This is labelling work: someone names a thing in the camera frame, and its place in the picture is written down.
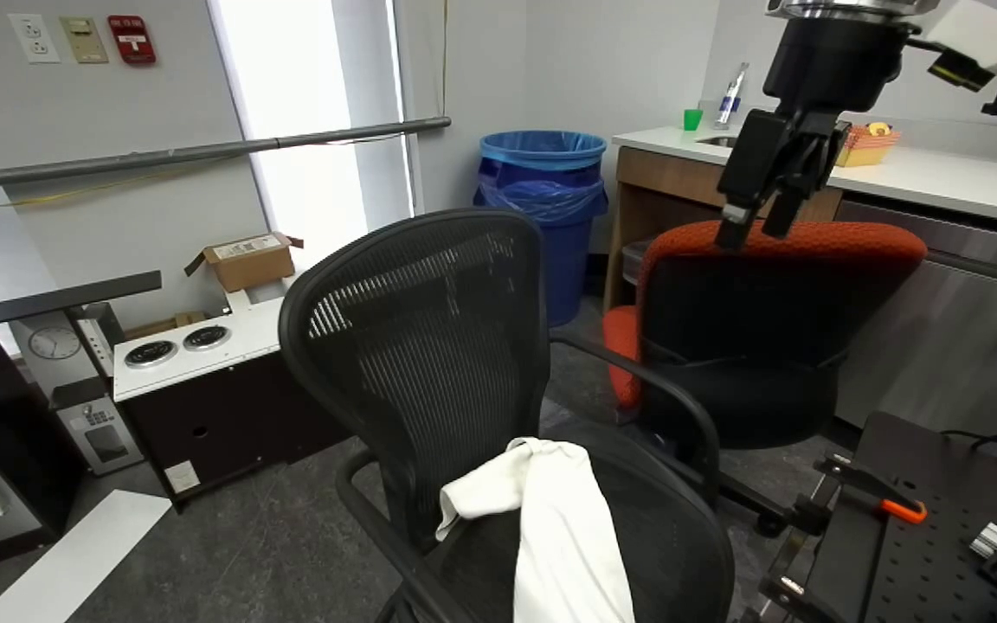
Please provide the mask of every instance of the robotic arm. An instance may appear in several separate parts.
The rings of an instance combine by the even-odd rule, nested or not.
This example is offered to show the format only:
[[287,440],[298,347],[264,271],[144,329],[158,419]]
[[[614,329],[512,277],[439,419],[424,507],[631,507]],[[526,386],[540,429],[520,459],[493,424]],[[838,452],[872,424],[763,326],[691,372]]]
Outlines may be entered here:
[[769,0],[787,31],[764,81],[774,111],[751,111],[719,177],[718,245],[741,248],[773,200],[764,237],[787,237],[845,147],[845,111],[868,111],[901,78],[904,45],[946,48],[938,78],[982,87],[997,74],[997,9],[977,0]]

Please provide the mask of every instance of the office chair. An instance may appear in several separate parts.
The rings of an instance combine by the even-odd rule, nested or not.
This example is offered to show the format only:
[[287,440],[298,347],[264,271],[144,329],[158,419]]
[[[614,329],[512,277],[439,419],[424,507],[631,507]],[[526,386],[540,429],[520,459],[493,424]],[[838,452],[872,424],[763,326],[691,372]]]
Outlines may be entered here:
[[[799,221],[789,239],[714,245],[718,221],[661,233],[638,277],[638,305],[604,316],[607,350],[690,387],[722,448],[787,448],[820,434],[860,326],[916,271],[925,244],[877,221]],[[608,372],[615,405],[684,459],[691,424],[659,387]],[[780,533],[787,510],[722,474],[722,500]]]
[[[711,434],[714,486],[718,434],[690,395],[622,358],[565,342],[684,401]],[[404,581],[381,620],[512,620],[517,517],[458,524],[432,542],[439,488],[512,437],[570,440],[591,452],[642,623],[726,616],[732,542],[697,488],[614,424],[540,434],[550,338],[540,237],[526,219],[439,211],[362,237],[295,279],[282,353],[313,407],[368,448],[337,492]],[[387,517],[352,486],[369,465]]]

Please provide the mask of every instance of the countertop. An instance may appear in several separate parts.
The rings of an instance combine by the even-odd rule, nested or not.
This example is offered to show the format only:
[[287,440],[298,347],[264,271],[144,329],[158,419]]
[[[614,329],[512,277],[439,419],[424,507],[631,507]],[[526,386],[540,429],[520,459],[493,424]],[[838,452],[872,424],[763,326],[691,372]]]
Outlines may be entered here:
[[[714,132],[651,128],[621,135],[621,147],[722,167],[732,150],[702,147]],[[877,195],[997,221],[997,161],[892,147],[882,167],[838,167],[835,192]]]
[[[275,299],[275,300],[235,309],[231,316],[219,316],[208,321],[118,342],[115,347],[115,401],[132,401],[132,398],[142,398],[148,391],[158,391],[189,377],[205,377],[205,375],[278,353],[282,350],[282,334],[278,334],[282,305],[284,299]],[[205,347],[205,350],[182,350],[182,335],[205,326],[226,326],[227,338]],[[177,353],[144,366],[126,364],[127,350],[142,342],[156,342],[156,338],[173,338]]]

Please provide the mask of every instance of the fire alarm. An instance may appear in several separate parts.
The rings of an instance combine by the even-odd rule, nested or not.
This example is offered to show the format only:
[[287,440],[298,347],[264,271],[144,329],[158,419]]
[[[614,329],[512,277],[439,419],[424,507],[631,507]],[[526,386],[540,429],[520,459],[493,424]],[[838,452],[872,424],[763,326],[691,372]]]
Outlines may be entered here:
[[111,13],[107,26],[126,67],[156,67],[148,26],[139,13]]

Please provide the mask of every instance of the black mesh office chair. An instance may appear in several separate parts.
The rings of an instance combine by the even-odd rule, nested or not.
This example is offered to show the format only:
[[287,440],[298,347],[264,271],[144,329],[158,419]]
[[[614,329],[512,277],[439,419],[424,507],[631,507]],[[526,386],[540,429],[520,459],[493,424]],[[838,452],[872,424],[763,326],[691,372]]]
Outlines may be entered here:
[[[702,419],[661,377],[567,342],[666,387]],[[344,466],[339,500],[404,578],[384,620],[512,620],[520,519],[462,524],[448,542],[432,542],[432,529],[439,488],[524,434],[575,440],[591,452],[642,623],[726,620],[734,560],[702,495],[615,427],[535,427],[550,338],[531,221],[444,211],[339,248],[287,290],[282,353],[313,405],[368,442]],[[368,465],[381,466],[387,517],[352,486]]]

